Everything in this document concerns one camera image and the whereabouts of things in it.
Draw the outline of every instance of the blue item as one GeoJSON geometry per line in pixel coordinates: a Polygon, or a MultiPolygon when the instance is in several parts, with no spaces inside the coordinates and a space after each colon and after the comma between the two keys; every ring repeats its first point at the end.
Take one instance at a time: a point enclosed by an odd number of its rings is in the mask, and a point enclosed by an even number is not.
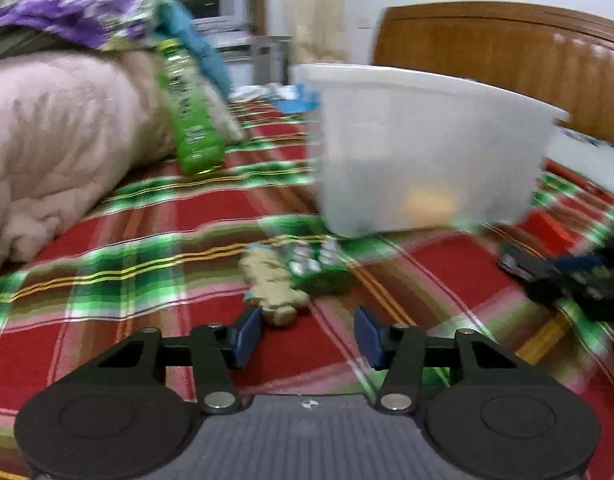
{"type": "Polygon", "coordinates": [[[259,308],[252,311],[251,315],[245,320],[237,330],[233,343],[233,367],[240,370],[247,365],[252,352],[260,339],[260,327],[262,324],[262,313],[259,308]]]}
{"type": "Polygon", "coordinates": [[[558,272],[568,274],[570,272],[591,272],[596,267],[603,267],[604,260],[598,254],[589,253],[583,256],[564,256],[551,260],[551,265],[558,272]]]}
{"type": "Polygon", "coordinates": [[[189,11],[180,3],[170,1],[159,9],[161,25],[156,32],[164,38],[177,38],[198,61],[203,76],[218,88],[225,101],[231,93],[231,77],[222,56],[196,30],[189,11]]]}
{"type": "Polygon", "coordinates": [[[304,114],[312,112],[321,104],[318,92],[306,92],[305,86],[302,84],[296,85],[298,97],[296,99],[284,100],[279,99],[275,94],[270,95],[269,99],[276,105],[276,109],[286,115],[304,114]]]}
{"type": "Polygon", "coordinates": [[[370,367],[376,370],[386,367],[387,360],[381,345],[380,330],[361,306],[354,313],[354,338],[370,367]]]}

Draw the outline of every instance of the metal screw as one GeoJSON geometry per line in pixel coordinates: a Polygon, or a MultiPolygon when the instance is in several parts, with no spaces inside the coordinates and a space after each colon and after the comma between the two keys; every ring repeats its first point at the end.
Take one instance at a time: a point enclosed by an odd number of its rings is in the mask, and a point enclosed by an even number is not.
{"type": "Polygon", "coordinates": [[[411,406],[411,399],[402,394],[388,394],[381,397],[381,404],[392,412],[399,412],[411,406]]]}
{"type": "Polygon", "coordinates": [[[229,392],[212,392],[205,396],[205,404],[215,410],[224,410],[232,406],[235,402],[236,397],[229,392]]]}

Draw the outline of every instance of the blue towel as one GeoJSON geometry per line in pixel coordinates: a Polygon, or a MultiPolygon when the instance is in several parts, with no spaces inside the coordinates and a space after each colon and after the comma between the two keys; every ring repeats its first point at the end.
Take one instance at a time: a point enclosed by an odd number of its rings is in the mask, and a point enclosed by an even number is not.
{"type": "Polygon", "coordinates": [[[222,56],[211,46],[193,25],[189,11],[177,1],[163,4],[159,10],[160,22],[156,32],[166,38],[177,38],[192,56],[198,60],[200,72],[219,89],[225,101],[231,92],[231,77],[222,56]]]}

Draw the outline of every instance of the bed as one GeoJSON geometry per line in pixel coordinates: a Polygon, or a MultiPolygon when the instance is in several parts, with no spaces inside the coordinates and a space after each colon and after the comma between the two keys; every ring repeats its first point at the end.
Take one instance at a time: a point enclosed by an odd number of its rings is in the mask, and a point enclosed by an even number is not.
{"type": "MultiPolygon", "coordinates": [[[[595,16],[478,2],[388,9],[374,63],[526,93],[571,112],[570,127],[614,140],[614,23],[595,16]]],[[[0,480],[29,474],[12,428],[30,396],[142,327],[178,336],[233,321],[244,309],[238,261],[246,244],[324,238],[302,117],[264,100],[231,110],[249,139],[228,149],[223,169],[197,180],[165,160],[132,173],[33,263],[1,270],[0,480]]],[[[312,301],[293,326],[265,330],[234,381],[246,396],[375,396],[384,374],[354,343],[359,304],[431,335],[474,328],[594,406],[602,436],[588,478],[614,479],[614,326],[589,322],[572,303],[552,312],[530,302],[495,264],[505,239],[544,255],[602,243],[614,231],[614,195],[548,162],[534,205],[523,224],[473,235],[437,229],[343,240],[351,291],[312,301]],[[545,215],[567,236],[543,230],[545,215]]],[[[442,371],[425,376],[447,380],[442,371]]],[[[187,368],[170,370],[167,386],[194,398],[187,368]]]]}

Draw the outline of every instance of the curtain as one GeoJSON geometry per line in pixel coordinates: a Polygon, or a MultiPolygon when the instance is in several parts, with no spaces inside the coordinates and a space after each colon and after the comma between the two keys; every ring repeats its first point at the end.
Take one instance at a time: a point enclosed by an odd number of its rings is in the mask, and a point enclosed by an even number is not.
{"type": "Polygon", "coordinates": [[[345,0],[285,0],[292,62],[345,62],[345,0]]]}

